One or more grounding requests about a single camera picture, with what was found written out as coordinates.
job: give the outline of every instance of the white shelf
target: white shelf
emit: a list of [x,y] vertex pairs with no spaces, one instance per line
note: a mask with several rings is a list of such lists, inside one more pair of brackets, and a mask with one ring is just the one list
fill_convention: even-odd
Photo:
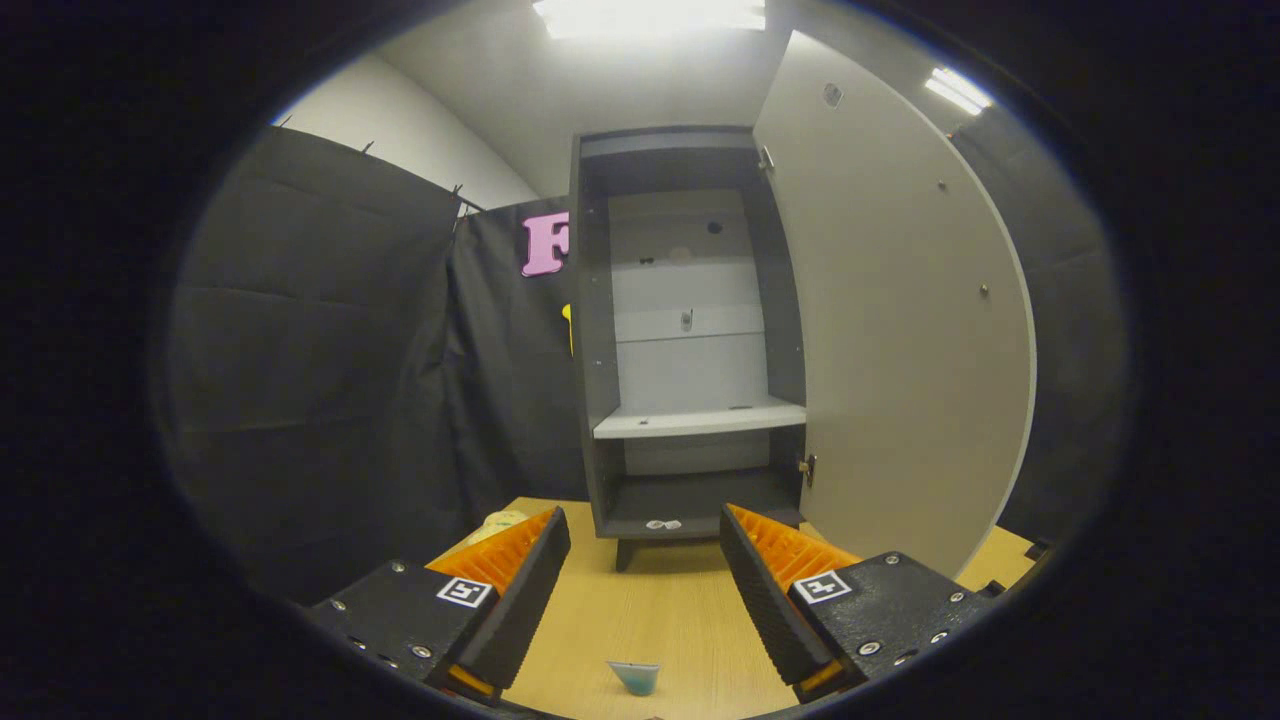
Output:
[[[682,315],[692,310],[690,328],[682,325]],[[699,305],[666,310],[637,310],[613,315],[613,334],[618,342],[648,342],[652,340],[689,340],[721,334],[746,334],[764,332],[764,314],[755,305]]]
[[740,410],[699,410],[689,413],[631,413],[618,407],[593,430],[595,439],[699,436],[803,425],[803,405],[767,397]]

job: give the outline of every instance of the cabinet door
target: cabinet door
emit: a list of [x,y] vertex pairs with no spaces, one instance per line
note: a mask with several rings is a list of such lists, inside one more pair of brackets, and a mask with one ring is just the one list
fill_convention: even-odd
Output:
[[1030,305],[1004,223],[933,124],[801,33],[755,138],[804,333],[817,466],[801,512],[854,553],[897,550],[955,577],[1009,497],[1034,401]]

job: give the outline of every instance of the black fabric backdrop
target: black fabric backdrop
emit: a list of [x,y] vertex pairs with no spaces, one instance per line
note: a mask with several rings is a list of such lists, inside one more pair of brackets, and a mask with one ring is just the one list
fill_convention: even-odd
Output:
[[468,515],[445,415],[458,201],[268,129],[206,211],[169,340],[175,477],[255,584],[312,602]]
[[536,200],[458,222],[449,255],[445,369],[461,484],[479,514],[520,495],[586,500],[568,323],[573,249],[559,272],[526,278]]

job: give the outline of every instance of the ceiling light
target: ceiling light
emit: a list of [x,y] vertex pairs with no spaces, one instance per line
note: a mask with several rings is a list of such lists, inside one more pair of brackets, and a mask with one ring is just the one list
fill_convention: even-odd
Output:
[[764,0],[540,0],[534,10],[557,40],[764,29]]
[[924,87],[955,102],[970,115],[982,113],[983,108],[991,108],[991,97],[952,70],[933,68],[933,77],[924,81]]

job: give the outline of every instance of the wooden table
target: wooden table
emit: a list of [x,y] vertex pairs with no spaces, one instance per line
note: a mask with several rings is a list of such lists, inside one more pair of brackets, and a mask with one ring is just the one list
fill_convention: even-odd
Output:
[[[572,550],[503,698],[584,720],[737,719],[796,703],[755,634],[716,541],[640,547],[620,574],[613,571],[616,541],[595,537],[589,503],[521,497],[507,510],[532,516],[557,505],[564,509]],[[800,530],[822,537],[808,524]],[[1029,546],[996,528],[960,584],[1012,584],[1032,565],[1023,557]],[[660,664],[657,691],[631,696],[607,660]]]

